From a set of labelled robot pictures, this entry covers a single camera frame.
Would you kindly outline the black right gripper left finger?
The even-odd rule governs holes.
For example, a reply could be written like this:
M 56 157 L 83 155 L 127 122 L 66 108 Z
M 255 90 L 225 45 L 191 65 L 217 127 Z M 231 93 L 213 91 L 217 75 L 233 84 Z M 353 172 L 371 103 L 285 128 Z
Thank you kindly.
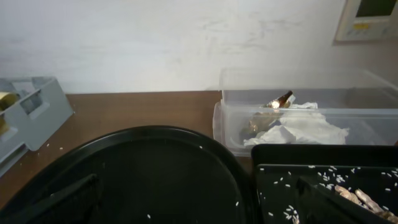
M 101 200 L 101 179 L 90 174 L 33 205 L 1 218 L 1 224 L 83 223 Z

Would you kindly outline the food scraps pile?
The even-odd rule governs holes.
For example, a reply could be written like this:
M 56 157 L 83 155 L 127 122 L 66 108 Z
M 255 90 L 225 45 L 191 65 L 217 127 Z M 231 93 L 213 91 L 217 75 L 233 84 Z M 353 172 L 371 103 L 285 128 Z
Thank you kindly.
M 380 207 L 369 195 L 364 193 L 362 190 L 357 189 L 354 193 L 348 189 L 336 185 L 335 191 L 345 199 L 365 208 L 373 214 L 390 221 L 391 223 L 397 224 L 397 216 L 392 213 L 387 207 Z

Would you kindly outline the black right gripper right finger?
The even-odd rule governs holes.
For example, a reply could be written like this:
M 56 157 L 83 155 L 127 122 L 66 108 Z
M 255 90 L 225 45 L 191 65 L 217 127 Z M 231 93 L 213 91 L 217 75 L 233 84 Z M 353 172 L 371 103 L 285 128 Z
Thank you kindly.
M 391 224 L 395 222 L 395 218 L 387 212 L 373 213 L 305 176 L 297 180 L 295 205 L 300 224 Z

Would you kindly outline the yellow plastic bowl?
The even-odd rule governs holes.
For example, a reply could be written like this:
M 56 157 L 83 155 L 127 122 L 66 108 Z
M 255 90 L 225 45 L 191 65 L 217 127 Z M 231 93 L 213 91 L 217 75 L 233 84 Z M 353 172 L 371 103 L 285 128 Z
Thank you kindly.
M 16 93 L 12 92 L 1 92 L 1 112 L 6 111 L 9 107 L 11 107 L 15 102 L 19 100 L 19 97 Z M 9 129 L 5 118 L 1 115 L 1 134 L 4 134 Z

